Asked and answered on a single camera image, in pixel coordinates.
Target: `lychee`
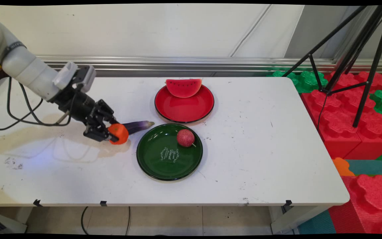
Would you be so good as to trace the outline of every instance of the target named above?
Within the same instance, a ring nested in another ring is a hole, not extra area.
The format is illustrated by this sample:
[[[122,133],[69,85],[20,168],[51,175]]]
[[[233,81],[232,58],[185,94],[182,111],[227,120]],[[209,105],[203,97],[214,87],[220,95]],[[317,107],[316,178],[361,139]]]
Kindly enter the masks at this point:
[[[176,135],[176,140],[178,143],[184,147],[190,147],[194,143],[194,134],[188,129],[179,130]]]

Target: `black border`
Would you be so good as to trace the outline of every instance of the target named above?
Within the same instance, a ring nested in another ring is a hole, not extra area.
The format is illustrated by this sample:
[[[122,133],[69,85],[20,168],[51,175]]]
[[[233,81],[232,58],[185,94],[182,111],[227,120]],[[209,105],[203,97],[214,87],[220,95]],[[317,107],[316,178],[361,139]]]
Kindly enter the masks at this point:
[[[165,88],[165,87],[167,88],[167,86],[163,86],[161,89],[159,89],[159,91],[157,91],[156,96],[154,97],[154,107],[156,108],[157,113],[159,113],[159,115],[161,115],[163,118],[167,119],[168,121],[172,121],[172,122],[175,122],[175,123],[186,124],[186,123],[192,123],[192,122],[196,122],[196,121],[202,120],[204,117],[206,117],[207,115],[209,115],[209,114],[212,112],[213,108],[215,107],[215,97],[214,97],[212,91],[210,91],[210,89],[209,89],[207,86],[205,86],[205,85],[201,85],[201,86],[206,87],[206,89],[210,92],[210,94],[211,94],[212,97],[213,97],[213,105],[212,105],[212,108],[211,108],[211,109],[209,110],[209,112],[208,112],[206,115],[204,115],[203,117],[199,118],[198,120],[196,119],[196,120],[194,120],[194,121],[175,121],[175,120],[173,120],[173,119],[169,119],[169,118],[167,118],[167,117],[164,116],[162,113],[160,113],[160,111],[157,109],[156,98],[157,98],[157,95],[159,94],[159,92],[160,92],[163,88]]]
[[[139,148],[139,146],[141,145],[141,141],[142,141],[142,139],[143,139],[146,135],[148,135],[148,134],[149,134],[150,132],[152,132],[153,130],[155,130],[155,129],[159,128],[159,127],[165,126],[165,125],[167,125],[167,124],[161,124],[161,125],[158,125],[158,126],[152,128],[152,129],[150,129],[147,133],[145,133],[145,135],[143,135],[143,136],[141,137],[141,139],[140,139],[140,141],[139,141],[139,143],[138,143],[137,151],[136,151],[136,154],[135,154],[135,155],[136,155],[136,157],[137,157],[137,161],[138,161],[138,165],[139,165],[139,167],[141,168],[141,170],[142,170],[145,174],[147,174],[148,176],[150,176],[150,177],[152,177],[152,178],[154,178],[154,179],[161,180],[161,181],[174,181],[174,180],[179,180],[179,179],[185,178],[186,176],[188,176],[188,175],[192,174],[194,171],[196,171],[196,169],[198,168],[198,166],[199,166],[200,163],[201,163],[201,159],[203,159],[204,148],[203,148],[203,142],[201,141],[200,137],[198,137],[198,135],[194,132],[194,130],[190,129],[189,127],[186,127],[185,125],[182,125],[182,124],[176,124],[176,125],[185,127],[185,129],[188,129],[189,131],[191,131],[191,132],[194,134],[194,136],[196,136],[196,137],[200,140],[200,144],[201,144],[201,156],[200,156],[200,159],[199,159],[197,165],[196,165],[195,168],[194,168],[193,170],[191,170],[188,174],[186,174],[186,175],[184,175],[184,176],[182,176],[182,177],[179,177],[179,178],[174,178],[174,179],[168,179],[168,180],[167,180],[167,179],[160,179],[160,178],[154,177],[153,175],[150,175],[149,173],[147,173],[147,172],[142,168],[141,163],[139,162],[139,159],[138,159],[138,148]]]

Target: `table leg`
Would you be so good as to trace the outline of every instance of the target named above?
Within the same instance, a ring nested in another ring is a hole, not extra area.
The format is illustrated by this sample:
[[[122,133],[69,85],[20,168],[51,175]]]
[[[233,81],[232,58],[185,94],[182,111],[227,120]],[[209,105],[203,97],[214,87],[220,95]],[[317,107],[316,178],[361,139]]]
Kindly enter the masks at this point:
[[[272,234],[285,234],[331,206],[294,206],[279,217],[271,217]]]
[[[7,234],[7,233],[24,233],[26,231],[26,228],[28,227],[26,224],[20,223],[16,220],[13,220],[11,218],[7,218],[5,216],[0,215],[0,224],[2,224],[5,228],[5,230],[1,230],[0,234]]]

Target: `orange foam block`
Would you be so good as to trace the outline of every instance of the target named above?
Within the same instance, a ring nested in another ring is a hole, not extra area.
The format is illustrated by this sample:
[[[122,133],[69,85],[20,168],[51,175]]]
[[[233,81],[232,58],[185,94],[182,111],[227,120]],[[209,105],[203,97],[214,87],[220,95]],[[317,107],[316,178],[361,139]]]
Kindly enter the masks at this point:
[[[342,158],[335,158],[332,160],[340,176],[355,176],[352,171],[349,170],[350,164]]]

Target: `robotic arm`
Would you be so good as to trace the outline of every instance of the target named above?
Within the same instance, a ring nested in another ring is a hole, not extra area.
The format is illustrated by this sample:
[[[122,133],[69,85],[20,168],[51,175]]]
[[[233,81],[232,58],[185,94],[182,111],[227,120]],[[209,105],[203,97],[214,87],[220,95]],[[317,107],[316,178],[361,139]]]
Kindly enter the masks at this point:
[[[114,111],[103,101],[95,102],[86,93],[91,88],[96,71],[87,65],[81,69],[68,62],[59,72],[29,52],[27,48],[0,23],[0,62],[3,70],[19,83],[49,103],[56,103],[65,114],[85,124],[84,136],[101,142],[119,139],[110,133],[104,121],[118,124]]]

